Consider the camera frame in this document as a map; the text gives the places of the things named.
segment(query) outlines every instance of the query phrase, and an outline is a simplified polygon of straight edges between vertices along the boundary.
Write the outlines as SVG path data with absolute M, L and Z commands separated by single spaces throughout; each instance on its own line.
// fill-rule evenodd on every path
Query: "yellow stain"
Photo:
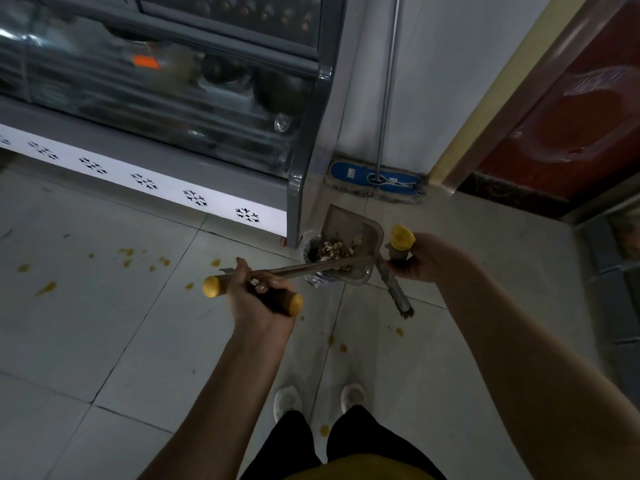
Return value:
M 58 286 L 58 284 L 57 284 L 55 281 L 50 281 L 50 282 L 47 284 L 47 286 L 45 286 L 44 288 L 39 289 L 39 290 L 36 292 L 36 296 L 40 296 L 41 294 L 44 294 L 44 293 L 48 293 L 48 292 L 50 292 L 50 291 L 53 291 L 53 290 L 55 290 L 55 289 L 56 289 L 56 286 Z

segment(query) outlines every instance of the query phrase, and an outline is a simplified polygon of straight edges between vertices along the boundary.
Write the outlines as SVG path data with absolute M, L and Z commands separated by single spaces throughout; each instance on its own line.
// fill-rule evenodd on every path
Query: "snowflake pattern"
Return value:
M 193 190 L 183 190 L 183 194 L 186 195 L 187 199 L 194 202 L 194 204 L 199 205 L 201 207 L 207 206 L 207 201 L 204 199 L 202 195 L 197 194 Z
M 249 222 L 260 222 L 258 214 L 252 212 L 249 209 L 236 209 L 236 215 L 241 219 L 247 220 Z
M 132 173 L 131 176 L 135 179 L 137 183 L 148 188 L 149 190 L 158 190 L 158 186 L 153 183 L 149 178 L 145 178 L 139 173 Z
M 78 158 L 78 160 L 82 161 L 82 163 L 84 163 L 85 167 L 90 168 L 92 170 L 95 170 L 96 172 L 98 172 L 98 173 L 100 173 L 102 175 L 107 173 L 107 170 L 105 170 L 100 165 L 98 165 L 98 163 L 92 162 L 91 160 L 89 160 L 89 158 Z
M 50 149 L 48 149 L 48 148 L 46 148 L 44 146 L 41 146 L 41 145 L 37 144 L 34 141 L 30 141 L 28 143 L 28 145 L 30 147 L 32 147 L 34 150 L 36 150 L 43 157 L 48 157 L 48 158 L 51 158 L 52 160 L 59 160 L 60 159 L 60 157 L 57 156 L 54 152 L 52 152 Z

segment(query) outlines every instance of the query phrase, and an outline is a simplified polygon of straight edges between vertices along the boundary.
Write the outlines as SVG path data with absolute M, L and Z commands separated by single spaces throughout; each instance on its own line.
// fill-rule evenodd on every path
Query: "display refrigerator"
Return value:
M 0 147 L 298 245 L 367 0 L 0 2 Z

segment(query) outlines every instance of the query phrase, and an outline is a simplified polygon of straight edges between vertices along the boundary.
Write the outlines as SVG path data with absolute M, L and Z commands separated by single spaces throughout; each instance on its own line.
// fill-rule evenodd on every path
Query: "yellow shirt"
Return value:
M 287 480 L 324 480 L 328 478 L 433 480 L 432 476 L 418 468 L 372 454 L 346 456 L 340 460 L 330 461 L 326 465 L 292 475 Z

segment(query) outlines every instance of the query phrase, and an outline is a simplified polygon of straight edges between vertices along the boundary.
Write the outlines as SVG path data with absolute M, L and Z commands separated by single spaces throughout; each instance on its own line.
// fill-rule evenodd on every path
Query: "forearm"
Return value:
M 187 418 L 140 479 L 235 479 L 286 337 L 234 333 Z
M 615 386 L 470 259 L 453 253 L 439 265 L 436 284 L 532 474 L 578 478 L 604 473 L 610 456 L 631 458 L 623 450 L 640 447 L 640 415 Z

